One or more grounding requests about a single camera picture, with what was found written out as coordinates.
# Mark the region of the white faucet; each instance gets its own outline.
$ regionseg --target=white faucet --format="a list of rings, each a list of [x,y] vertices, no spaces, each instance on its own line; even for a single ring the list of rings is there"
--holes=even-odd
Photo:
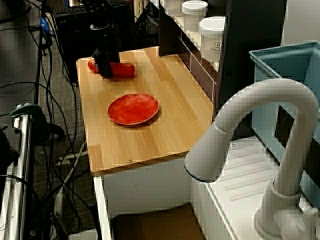
[[[274,102],[292,104],[296,114],[278,172],[255,214],[255,229],[266,240],[320,240],[320,228],[316,234],[315,227],[318,209],[303,213],[299,208],[300,181],[319,114],[315,95],[302,83],[275,78],[240,90],[223,105],[214,123],[191,148],[184,166],[199,181],[216,181],[240,121],[255,108]]]

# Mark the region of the blue bin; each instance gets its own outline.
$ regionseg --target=blue bin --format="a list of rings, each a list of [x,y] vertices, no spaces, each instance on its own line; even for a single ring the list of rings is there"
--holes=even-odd
[[[273,78],[298,81],[312,90],[320,105],[320,44],[318,42],[254,50],[249,54],[255,63],[254,82]],[[285,149],[275,137],[279,106],[295,118],[295,109],[288,103],[266,104],[253,111],[252,129],[281,162]],[[320,144],[320,123],[316,126],[313,138]],[[320,208],[320,186],[317,186],[306,172],[303,172],[300,185],[312,203]]]
[[[296,80],[310,88],[320,104],[320,44],[316,41],[250,51],[254,81]]]

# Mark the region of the white container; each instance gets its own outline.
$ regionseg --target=white container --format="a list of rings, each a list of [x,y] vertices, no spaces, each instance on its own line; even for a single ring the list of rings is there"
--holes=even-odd
[[[183,27],[190,32],[199,31],[199,22],[208,12],[208,3],[200,0],[186,1],[182,4]]]
[[[225,20],[224,16],[212,16],[203,19],[199,23],[201,57],[211,63],[220,61]]]
[[[164,0],[164,12],[170,17],[182,17],[182,4],[185,0]]]

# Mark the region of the white sink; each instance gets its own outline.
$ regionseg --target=white sink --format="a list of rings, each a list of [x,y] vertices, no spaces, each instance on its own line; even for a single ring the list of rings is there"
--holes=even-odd
[[[253,220],[278,165],[256,137],[232,144],[215,183],[191,178],[184,157],[94,177],[102,239],[113,239],[111,220],[118,215],[191,203],[206,240],[262,240]],[[303,197],[300,207],[311,208]]]

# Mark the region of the shelf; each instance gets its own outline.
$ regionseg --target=shelf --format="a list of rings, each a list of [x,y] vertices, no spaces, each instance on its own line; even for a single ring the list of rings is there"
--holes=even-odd
[[[165,7],[164,0],[159,0],[162,7]],[[184,17],[183,16],[171,16],[174,22],[181,28],[184,34],[190,39],[194,46],[201,52],[201,34],[199,31],[187,31],[184,28]],[[219,71],[219,62],[210,62],[213,68]]]

